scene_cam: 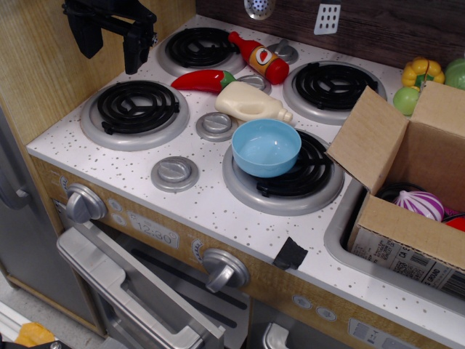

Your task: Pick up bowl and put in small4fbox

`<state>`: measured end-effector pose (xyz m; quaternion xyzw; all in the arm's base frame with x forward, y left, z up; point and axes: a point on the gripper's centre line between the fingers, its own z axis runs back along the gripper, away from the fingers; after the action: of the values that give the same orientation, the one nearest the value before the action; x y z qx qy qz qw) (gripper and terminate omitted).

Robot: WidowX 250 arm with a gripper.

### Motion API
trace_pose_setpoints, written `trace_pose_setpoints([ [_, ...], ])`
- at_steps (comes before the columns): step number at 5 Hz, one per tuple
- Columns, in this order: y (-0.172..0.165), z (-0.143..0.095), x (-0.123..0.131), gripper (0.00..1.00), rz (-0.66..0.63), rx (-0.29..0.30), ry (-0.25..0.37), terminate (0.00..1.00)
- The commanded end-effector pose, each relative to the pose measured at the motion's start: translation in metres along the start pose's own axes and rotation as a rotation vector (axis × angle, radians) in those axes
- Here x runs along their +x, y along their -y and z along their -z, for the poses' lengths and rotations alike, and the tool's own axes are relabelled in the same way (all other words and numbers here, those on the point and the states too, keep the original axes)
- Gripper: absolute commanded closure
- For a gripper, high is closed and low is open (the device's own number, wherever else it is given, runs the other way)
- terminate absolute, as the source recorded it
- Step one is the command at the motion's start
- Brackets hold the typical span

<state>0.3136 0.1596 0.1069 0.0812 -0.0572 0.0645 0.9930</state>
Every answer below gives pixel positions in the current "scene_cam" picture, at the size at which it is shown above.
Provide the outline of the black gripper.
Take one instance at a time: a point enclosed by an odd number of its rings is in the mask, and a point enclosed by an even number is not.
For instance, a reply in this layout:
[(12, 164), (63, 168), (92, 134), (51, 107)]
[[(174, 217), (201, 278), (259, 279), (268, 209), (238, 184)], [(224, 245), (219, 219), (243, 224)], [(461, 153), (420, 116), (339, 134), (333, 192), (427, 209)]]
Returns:
[(135, 74), (156, 42), (156, 15), (140, 1), (65, 1), (62, 5), (80, 52), (93, 58), (103, 47), (102, 31), (124, 37), (124, 65)]

